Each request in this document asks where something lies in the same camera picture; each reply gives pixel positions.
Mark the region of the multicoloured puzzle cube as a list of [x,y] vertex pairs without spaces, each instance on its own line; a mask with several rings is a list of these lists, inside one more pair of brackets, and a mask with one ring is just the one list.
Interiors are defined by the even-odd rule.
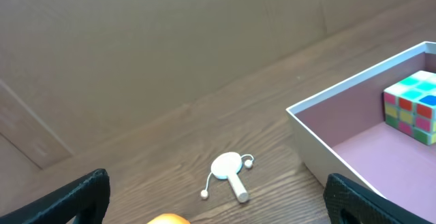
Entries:
[[427,145],[435,143],[435,74],[417,71],[383,91],[385,123]]

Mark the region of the white box with pink inside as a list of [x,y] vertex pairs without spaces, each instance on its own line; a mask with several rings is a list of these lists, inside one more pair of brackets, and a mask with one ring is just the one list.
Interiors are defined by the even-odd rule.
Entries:
[[435,222],[435,146],[384,122],[382,92],[435,71],[435,43],[422,42],[287,109],[294,148],[325,185],[340,173],[409,212]]

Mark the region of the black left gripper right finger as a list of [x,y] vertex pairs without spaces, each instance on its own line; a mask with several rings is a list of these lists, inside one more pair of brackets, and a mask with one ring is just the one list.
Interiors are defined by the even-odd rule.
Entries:
[[430,224],[338,173],[328,175],[323,198],[332,224]]

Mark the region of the orange dinosaur figure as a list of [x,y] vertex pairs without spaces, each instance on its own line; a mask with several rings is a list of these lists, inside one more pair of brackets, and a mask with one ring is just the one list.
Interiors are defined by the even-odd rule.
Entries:
[[172,213],[161,214],[147,224],[191,224],[187,219]]

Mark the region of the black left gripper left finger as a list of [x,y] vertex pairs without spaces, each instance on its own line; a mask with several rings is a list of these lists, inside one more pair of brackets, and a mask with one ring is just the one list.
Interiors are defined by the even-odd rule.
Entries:
[[22,208],[1,217],[2,223],[102,223],[110,203],[110,177],[96,169]]

